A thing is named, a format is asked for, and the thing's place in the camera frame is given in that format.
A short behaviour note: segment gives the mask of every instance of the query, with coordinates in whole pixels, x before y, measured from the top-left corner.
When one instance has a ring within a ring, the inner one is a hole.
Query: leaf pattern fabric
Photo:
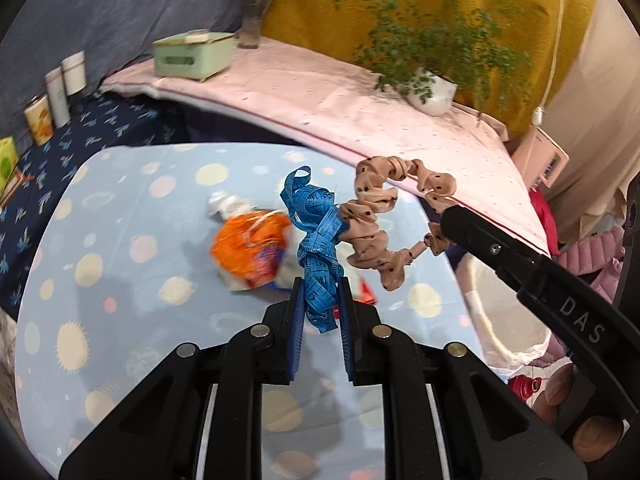
[[[44,230],[74,175],[110,146],[188,142],[177,105],[144,96],[94,94],[84,111],[43,146],[24,152],[25,179],[0,211],[0,308],[17,319],[24,284]]]

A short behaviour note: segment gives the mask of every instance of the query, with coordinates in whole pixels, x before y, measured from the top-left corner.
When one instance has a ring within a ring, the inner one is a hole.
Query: blue gripper pad
[[[349,321],[350,313],[347,310],[348,302],[351,302],[353,304],[353,300],[351,298],[351,290],[349,289],[349,282],[346,278],[343,278],[338,281],[338,312],[340,313],[340,335],[342,337],[344,369],[347,371],[349,380],[353,382],[355,378],[355,354]]]
[[[296,377],[298,368],[300,367],[300,351],[302,349],[302,331],[305,327],[305,288],[302,284],[302,280],[298,283],[298,286],[294,286],[292,294],[296,294],[295,299],[291,298],[289,301],[295,300],[295,308],[293,312],[293,320],[291,323],[291,330],[289,332],[289,341],[287,348],[287,375],[289,381],[293,381]]]

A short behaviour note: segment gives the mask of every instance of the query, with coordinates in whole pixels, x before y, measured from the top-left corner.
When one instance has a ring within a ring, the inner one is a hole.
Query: pink tablecloth
[[[360,67],[275,40],[236,50],[229,70],[204,83],[154,76],[149,60],[121,70],[104,90],[146,93],[232,115],[356,165],[373,155],[420,158],[458,181],[457,202],[548,253],[544,229],[497,131],[453,109],[429,117],[375,91]],[[400,186],[417,194],[415,184]]]

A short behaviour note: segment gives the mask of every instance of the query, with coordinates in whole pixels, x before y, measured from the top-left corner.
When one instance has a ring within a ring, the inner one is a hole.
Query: white plastic bag
[[[491,267],[466,254],[456,277],[486,363],[497,375],[510,377],[545,354],[551,330],[517,300]]]

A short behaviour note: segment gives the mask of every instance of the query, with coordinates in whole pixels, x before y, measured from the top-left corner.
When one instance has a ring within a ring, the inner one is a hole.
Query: pink box
[[[569,155],[543,130],[532,126],[511,159],[529,189],[539,182],[551,187],[569,162]]]

